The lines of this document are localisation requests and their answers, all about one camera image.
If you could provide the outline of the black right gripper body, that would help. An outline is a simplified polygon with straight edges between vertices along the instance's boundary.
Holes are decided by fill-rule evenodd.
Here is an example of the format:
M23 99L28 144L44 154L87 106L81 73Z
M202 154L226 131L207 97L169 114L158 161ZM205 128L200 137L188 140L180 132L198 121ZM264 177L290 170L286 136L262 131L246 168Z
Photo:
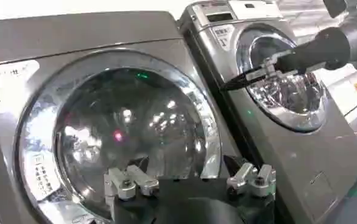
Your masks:
M321 30L311 41L291 49L277 59L275 69L282 73L306 74L316 66L335 70L350 60L350 43L338 27Z

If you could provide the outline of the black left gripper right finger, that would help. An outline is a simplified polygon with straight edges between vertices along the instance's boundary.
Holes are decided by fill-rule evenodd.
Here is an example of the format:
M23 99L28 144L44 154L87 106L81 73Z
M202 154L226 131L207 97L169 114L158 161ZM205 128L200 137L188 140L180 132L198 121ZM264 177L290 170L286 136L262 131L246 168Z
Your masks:
M276 194L276 170L269 164L263 164L260 169L245 158L238 156L223 156L229 177L227 189L235 195L249 193L254 197L264 198Z

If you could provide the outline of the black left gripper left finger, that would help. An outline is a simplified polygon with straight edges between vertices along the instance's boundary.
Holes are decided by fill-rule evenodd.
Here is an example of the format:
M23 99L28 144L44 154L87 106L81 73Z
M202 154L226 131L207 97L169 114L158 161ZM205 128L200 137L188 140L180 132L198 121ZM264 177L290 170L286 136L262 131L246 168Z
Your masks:
M135 198L137 190L145 197L156 197L160 191L159 180L147 174L149 157L131 159L124 170L109 168L104 173L105 201L118 197L120 200Z

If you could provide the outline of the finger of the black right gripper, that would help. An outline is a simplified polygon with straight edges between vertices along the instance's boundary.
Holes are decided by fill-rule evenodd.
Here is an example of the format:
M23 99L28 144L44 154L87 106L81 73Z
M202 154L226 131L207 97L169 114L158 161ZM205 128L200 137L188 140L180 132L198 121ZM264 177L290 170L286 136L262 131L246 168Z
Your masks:
M273 80L276 78L284 78L289 75L297 75L298 71L273 71L267 72L264 68L255 68L245 71L231 80L224 83L221 87L221 91L233 91L241 88L246 88L254 83L260 82L262 80Z
M262 64L260 64L259 67L256 67L256 68L264 68L267 72L273 72L273 71L289 72L289 71L281 70L280 60L282 57L285 57L285 56L291 55L291 54L292 54L291 50L286 50L284 52L276 53L276 54L270 56L269 58L264 59Z

